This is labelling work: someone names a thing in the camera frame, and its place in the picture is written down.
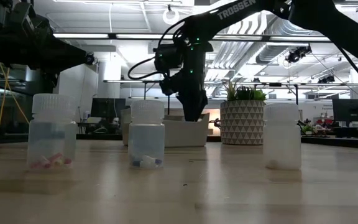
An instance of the wooden table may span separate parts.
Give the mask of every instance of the wooden table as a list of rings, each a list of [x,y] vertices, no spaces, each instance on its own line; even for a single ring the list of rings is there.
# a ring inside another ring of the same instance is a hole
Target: wooden table
[[[167,149],[149,171],[129,169],[119,141],[78,141],[71,172],[30,174],[25,148],[0,145],[1,224],[358,224],[358,149],[304,144],[293,172],[215,142]]]

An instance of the computer monitor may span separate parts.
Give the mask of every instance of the computer monitor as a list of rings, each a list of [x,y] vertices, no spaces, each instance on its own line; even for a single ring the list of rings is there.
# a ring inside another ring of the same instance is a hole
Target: computer monitor
[[[125,109],[125,99],[93,98],[91,116],[97,118],[121,118],[121,110]]]
[[[358,100],[333,99],[335,121],[358,121]]]

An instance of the translucent plastic jar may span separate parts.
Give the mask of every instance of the translucent plastic jar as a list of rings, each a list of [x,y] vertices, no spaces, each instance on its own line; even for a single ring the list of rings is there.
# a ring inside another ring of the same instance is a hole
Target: translucent plastic jar
[[[264,164],[271,169],[301,167],[301,133],[298,105],[275,103],[264,107]]]
[[[73,166],[77,125],[75,99],[56,94],[33,97],[27,168],[63,170]]]
[[[165,126],[164,105],[160,101],[141,100],[131,106],[128,153],[130,165],[142,169],[163,166]]]

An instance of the geometric patterned planter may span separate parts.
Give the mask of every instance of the geometric patterned planter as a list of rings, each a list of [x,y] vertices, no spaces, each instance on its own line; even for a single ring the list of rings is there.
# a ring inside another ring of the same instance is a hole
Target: geometric patterned planter
[[[261,100],[234,100],[221,103],[223,144],[262,145],[264,106]]]

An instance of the robotic arm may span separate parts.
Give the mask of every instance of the robotic arm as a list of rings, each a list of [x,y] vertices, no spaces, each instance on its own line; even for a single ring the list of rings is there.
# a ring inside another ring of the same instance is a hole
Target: robotic arm
[[[358,58],[358,23],[340,13],[328,0],[292,0],[290,5],[285,0],[237,0],[187,17],[165,32],[184,22],[173,33],[173,44],[161,44],[161,38],[155,49],[154,62],[155,73],[165,77],[160,82],[162,92],[166,95],[178,93],[186,121],[197,121],[208,104],[204,90],[205,53],[213,51],[208,41],[225,27],[262,10],[302,28],[317,30],[331,39],[339,50],[345,48]],[[169,70],[181,66],[181,70],[171,77]]]
[[[68,68],[95,62],[93,53],[56,39],[48,19],[37,15],[27,1],[13,4],[0,0],[0,62],[41,68],[57,84],[59,74]]]

